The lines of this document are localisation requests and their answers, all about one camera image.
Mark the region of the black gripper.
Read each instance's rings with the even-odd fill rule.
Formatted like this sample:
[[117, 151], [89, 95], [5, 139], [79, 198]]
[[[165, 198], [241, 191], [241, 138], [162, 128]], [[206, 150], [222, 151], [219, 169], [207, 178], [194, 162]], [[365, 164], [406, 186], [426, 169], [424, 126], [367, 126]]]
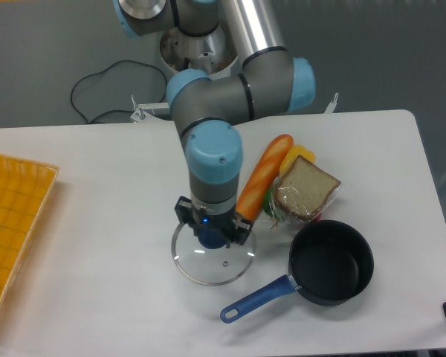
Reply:
[[234, 209], [211, 215], [204, 209], [193, 209], [191, 200], [180, 196], [174, 210], [178, 221], [193, 229], [204, 248], [228, 248], [232, 243], [244, 245], [252, 232], [253, 221], [236, 219]]

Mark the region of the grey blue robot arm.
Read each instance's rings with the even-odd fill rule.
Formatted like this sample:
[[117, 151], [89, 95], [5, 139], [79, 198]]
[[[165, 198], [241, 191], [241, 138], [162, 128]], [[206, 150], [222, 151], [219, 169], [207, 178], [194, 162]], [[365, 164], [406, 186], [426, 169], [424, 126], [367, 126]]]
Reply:
[[191, 196], [178, 200], [179, 221], [205, 248], [243, 245], [253, 218], [236, 207], [243, 156], [236, 125], [309, 105], [310, 64], [287, 52], [269, 1], [116, 1], [114, 9], [133, 36], [176, 29], [205, 38], [225, 15], [242, 71], [211, 79], [184, 69], [169, 80], [166, 99], [189, 169]]

